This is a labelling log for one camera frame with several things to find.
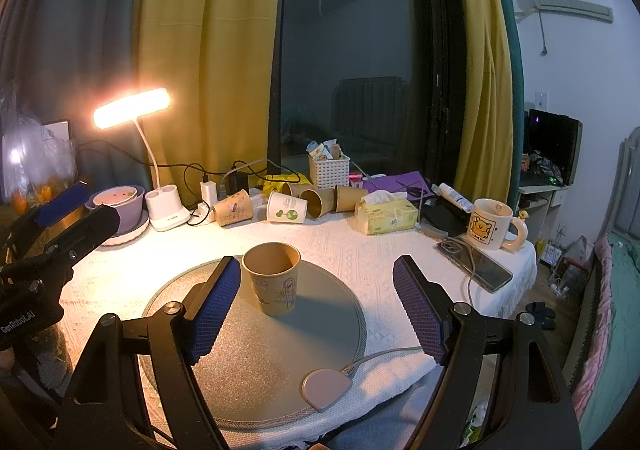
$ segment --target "teal curtain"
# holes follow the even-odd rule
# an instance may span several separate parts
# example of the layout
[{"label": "teal curtain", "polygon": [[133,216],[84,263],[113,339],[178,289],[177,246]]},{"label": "teal curtain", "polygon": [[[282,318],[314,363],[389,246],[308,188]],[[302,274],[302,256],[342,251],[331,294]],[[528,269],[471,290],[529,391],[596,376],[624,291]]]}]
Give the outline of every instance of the teal curtain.
[{"label": "teal curtain", "polygon": [[513,88],[513,159],[511,161],[511,181],[507,204],[516,209],[518,187],[520,186],[520,163],[524,143],[524,74],[522,72],[522,51],[513,11],[513,0],[500,0],[507,27],[509,53],[511,56],[511,87]]},{"label": "teal curtain", "polygon": [[[69,119],[78,143],[107,140],[146,160],[133,123],[100,131],[92,119],[100,104],[136,90],[134,0],[6,0],[0,12],[0,90],[16,83],[42,122]],[[93,189],[151,189],[148,167],[101,141],[87,147],[78,169]]]}]

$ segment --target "white basket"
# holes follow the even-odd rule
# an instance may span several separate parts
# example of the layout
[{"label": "white basket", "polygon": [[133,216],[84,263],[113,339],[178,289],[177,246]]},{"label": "white basket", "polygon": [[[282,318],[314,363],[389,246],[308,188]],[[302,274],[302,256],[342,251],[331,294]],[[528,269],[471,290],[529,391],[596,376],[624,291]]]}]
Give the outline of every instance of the white basket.
[{"label": "white basket", "polygon": [[334,188],[336,185],[349,186],[349,165],[351,158],[344,154],[340,159],[316,161],[309,156],[309,176],[320,188]]}]

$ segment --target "blue gripper pad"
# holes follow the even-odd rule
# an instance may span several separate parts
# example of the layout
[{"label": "blue gripper pad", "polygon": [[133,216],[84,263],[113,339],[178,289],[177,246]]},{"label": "blue gripper pad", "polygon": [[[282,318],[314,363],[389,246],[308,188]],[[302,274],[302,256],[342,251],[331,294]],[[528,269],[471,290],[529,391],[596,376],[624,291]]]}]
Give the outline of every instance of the blue gripper pad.
[{"label": "blue gripper pad", "polygon": [[230,257],[193,321],[193,338],[187,352],[191,366],[209,354],[240,287],[240,263]]},{"label": "blue gripper pad", "polygon": [[438,365],[445,364],[449,356],[445,342],[452,330],[451,299],[439,284],[427,281],[409,255],[396,259],[393,281],[422,350]]},{"label": "blue gripper pad", "polygon": [[85,182],[79,181],[55,196],[47,204],[42,205],[35,222],[43,228],[53,226],[63,217],[71,214],[76,208],[86,203],[88,199],[89,186]]}]

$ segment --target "gray circular plate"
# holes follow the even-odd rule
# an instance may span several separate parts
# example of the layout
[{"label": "gray circular plate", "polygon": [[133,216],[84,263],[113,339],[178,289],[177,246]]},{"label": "gray circular plate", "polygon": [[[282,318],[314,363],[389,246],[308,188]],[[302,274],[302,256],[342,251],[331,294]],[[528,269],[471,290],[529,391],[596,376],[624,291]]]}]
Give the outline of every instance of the gray circular plate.
[{"label": "gray circular plate", "polygon": [[[200,265],[165,284],[143,316],[184,299],[217,263]],[[213,350],[193,372],[220,427],[272,428],[315,412],[300,396],[302,378],[315,369],[344,369],[364,356],[366,340],[364,315],[353,292],[328,271],[301,261],[296,306],[278,318],[260,311],[251,281],[242,272]],[[156,387],[150,357],[140,360]]]}]

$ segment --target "white tablecloth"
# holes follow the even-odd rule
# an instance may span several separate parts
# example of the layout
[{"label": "white tablecloth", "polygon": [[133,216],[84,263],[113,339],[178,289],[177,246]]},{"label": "white tablecloth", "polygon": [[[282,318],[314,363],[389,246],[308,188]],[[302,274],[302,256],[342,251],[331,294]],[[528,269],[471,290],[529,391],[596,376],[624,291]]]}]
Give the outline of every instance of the white tablecloth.
[{"label": "white tablecloth", "polygon": [[[73,363],[104,313],[138,318],[156,290],[179,273],[223,255],[244,253],[265,241],[292,244],[304,259],[331,271],[353,290],[367,322],[366,354],[418,345],[392,282],[392,265],[398,256],[411,255],[427,279],[441,284],[454,302],[467,300],[466,275],[420,232],[364,236],[353,230],[353,215],[328,214],[304,225],[286,225],[267,223],[264,207],[256,212],[253,221],[224,229],[216,223],[184,225],[164,233],[149,227],[128,245],[101,247],[80,261],[60,301],[65,308],[61,326]],[[498,250],[491,256],[511,270],[513,280],[494,294],[472,283],[474,305],[484,315],[507,318],[535,281],[534,248],[527,242],[517,253]],[[232,448],[277,449],[289,444],[306,448],[304,441],[363,416],[434,367],[433,358],[417,352],[375,358],[358,370],[349,393],[323,413],[279,428],[223,433]],[[144,374],[143,386],[152,423],[166,428],[158,394]]]}]

